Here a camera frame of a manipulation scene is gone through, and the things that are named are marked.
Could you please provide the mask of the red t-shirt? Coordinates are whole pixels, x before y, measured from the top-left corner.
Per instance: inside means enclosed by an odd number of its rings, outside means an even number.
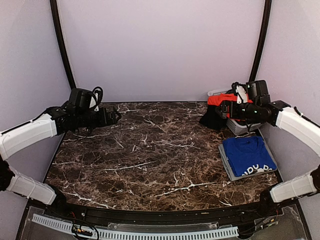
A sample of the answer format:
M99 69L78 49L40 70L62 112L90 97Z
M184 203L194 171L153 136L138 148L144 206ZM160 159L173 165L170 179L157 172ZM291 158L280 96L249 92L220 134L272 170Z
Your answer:
M241 103L253 103L252 100L247 99L242 101L240 97L234 95L233 93L221 93L219 95L209 96L207 99L207 104L210 106L219 106L223 101L236 102L237 104Z

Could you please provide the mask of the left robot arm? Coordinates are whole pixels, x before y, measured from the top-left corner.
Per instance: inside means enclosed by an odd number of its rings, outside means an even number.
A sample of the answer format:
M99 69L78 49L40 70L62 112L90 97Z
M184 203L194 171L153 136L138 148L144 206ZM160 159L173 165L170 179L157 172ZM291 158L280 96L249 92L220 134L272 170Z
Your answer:
M44 139L80 128L93 130L115 125L122 115L116 110L93 106L68 109L49 107L40 116L0 133L0 189L39 201L57 214L67 218L71 213L64 195L56 188L26 176L11 167L8 159L19 151Z

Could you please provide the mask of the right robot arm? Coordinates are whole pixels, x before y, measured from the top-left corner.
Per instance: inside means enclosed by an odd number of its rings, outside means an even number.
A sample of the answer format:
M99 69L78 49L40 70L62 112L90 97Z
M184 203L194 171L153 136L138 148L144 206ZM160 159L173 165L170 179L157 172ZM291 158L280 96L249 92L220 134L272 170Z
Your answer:
M236 104L235 115L284 130L299 139L317 155L320 153L320 127L305 117L296 107L279 100L258 106L251 102ZM261 136L232 137L222 142L232 173L248 177L255 173L275 170L276 164ZM255 205L255 213L266 217L275 203L288 199L314 195L320 192L320 169L316 168L291 180L276 184L265 193L265 198Z

